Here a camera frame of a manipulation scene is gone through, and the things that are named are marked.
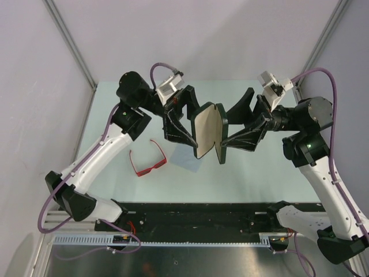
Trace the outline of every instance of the sunglasses lens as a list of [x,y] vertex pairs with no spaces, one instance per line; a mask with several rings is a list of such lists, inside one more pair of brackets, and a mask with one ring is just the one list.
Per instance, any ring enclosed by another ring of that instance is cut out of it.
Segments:
[[151,169],[145,169],[145,170],[142,170],[138,173],[139,176],[144,176],[146,175],[147,173],[150,173]]
[[156,165],[155,165],[155,168],[158,169],[159,167],[165,165],[166,161],[165,160],[162,160],[161,162],[158,162]]

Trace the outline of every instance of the red sunglasses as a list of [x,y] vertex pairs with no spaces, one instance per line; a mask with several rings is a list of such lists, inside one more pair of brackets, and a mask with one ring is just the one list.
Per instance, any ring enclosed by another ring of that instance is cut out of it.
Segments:
[[129,151],[129,159],[131,160],[131,164],[132,164],[132,167],[133,167],[134,172],[136,172],[137,176],[139,176],[139,177],[144,176],[147,173],[150,173],[151,170],[158,169],[159,167],[161,167],[161,166],[163,166],[163,165],[165,165],[167,163],[167,157],[165,156],[163,150],[160,148],[160,146],[158,145],[158,143],[156,141],[154,141],[154,140],[150,140],[150,141],[152,141],[153,143],[155,143],[159,147],[161,153],[164,156],[164,159],[161,160],[160,162],[158,162],[157,164],[155,164],[153,167],[150,167],[148,169],[144,169],[144,170],[141,170],[141,171],[137,172],[136,171],[136,168],[134,167],[133,162],[132,162],[132,150],[130,150]]

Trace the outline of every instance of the blue cloth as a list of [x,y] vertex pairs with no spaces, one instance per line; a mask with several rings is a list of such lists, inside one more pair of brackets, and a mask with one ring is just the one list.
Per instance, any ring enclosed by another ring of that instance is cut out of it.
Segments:
[[194,149],[191,146],[178,144],[169,162],[196,173],[200,168],[202,159],[198,160],[195,158]]

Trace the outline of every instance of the metal floor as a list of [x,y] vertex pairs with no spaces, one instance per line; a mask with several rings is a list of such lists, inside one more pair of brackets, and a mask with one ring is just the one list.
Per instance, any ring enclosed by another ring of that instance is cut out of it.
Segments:
[[[316,245],[299,238],[304,255],[312,262],[317,276],[349,277],[342,265],[330,264]],[[53,246],[63,257],[82,254],[96,246]],[[267,248],[250,247],[142,247],[132,254],[112,254],[101,250],[73,261],[50,256],[47,277],[121,276],[273,276],[306,277],[293,253],[272,255]]]

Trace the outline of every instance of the gray wall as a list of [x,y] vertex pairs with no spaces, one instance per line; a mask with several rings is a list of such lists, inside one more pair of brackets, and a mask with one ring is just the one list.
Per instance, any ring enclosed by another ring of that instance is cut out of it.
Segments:
[[98,81],[129,70],[148,78],[158,61],[177,66],[186,80],[298,74],[337,2],[55,0]]
[[42,1],[0,1],[0,276],[23,276],[44,177],[70,163],[90,96]]
[[[346,186],[369,216],[369,1],[352,1],[316,66],[333,73],[338,89],[335,159]],[[303,95],[332,101],[323,73],[303,84]]]

